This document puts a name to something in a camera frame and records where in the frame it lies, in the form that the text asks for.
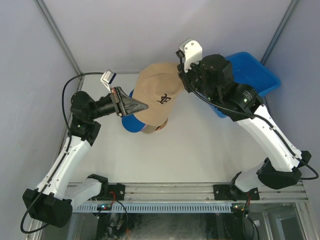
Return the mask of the blue baseball cap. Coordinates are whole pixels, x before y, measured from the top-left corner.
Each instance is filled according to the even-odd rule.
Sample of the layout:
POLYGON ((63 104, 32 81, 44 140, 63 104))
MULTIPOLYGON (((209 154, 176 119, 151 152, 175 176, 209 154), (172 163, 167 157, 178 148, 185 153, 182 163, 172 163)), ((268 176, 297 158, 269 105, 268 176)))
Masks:
POLYGON ((138 133, 146 126, 146 124, 138 120, 134 114, 122 117, 121 123, 124 129, 130 133, 138 133))

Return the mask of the tan baseball cap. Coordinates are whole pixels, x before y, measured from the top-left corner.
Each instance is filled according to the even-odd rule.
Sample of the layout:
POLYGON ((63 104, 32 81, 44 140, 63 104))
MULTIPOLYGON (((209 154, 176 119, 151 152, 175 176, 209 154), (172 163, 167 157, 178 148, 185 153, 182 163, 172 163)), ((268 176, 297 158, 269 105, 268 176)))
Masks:
POLYGON ((153 63, 139 73, 132 98, 148 106, 134 116, 142 123, 161 126, 169 118, 177 97, 185 90, 178 64, 153 63))
POLYGON ((163 127, 162 126, 152 126, 152 125, 146 125, 141 132, 144 134, 152 134, 155 131, 161 130, 163 127))

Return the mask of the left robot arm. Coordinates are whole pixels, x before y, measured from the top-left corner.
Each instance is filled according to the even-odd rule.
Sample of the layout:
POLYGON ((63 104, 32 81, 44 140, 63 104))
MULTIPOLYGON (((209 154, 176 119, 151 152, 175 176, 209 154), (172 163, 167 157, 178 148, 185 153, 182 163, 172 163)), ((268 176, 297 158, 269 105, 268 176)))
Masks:
POLYGON ((64 227, 73 211, 87 200, 94 197, 104 200, 109 196, 108 178, 94 173, 74 189, 67 189, 72 174, 99 134, 101 124, 96 119, 111 114, 122 118, 148 108, 119 86, 98 101, 85 91, 76 92, 70 101, 72 121, 64 147, 43 180, 35 189, 26 189, 22 196, 26 216, 57 228, 64 227))

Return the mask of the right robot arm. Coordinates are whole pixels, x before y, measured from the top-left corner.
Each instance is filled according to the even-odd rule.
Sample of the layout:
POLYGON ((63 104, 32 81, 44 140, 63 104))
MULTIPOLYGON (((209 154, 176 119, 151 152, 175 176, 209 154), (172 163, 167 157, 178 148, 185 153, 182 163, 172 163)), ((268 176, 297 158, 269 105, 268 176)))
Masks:
POLYGON ((270 116, 255 89, 234 81, 233 65, 220 54, 187 63, 190 58, 178 50, 178 75, 185 90, 194 93, 245 129, 266 153, 256 167, 238 172, 229 183, 234 200, 261 186, 274 190, 295 185, 303 180, 301 167, 309 165, 311 154, 295 148, 270 116))

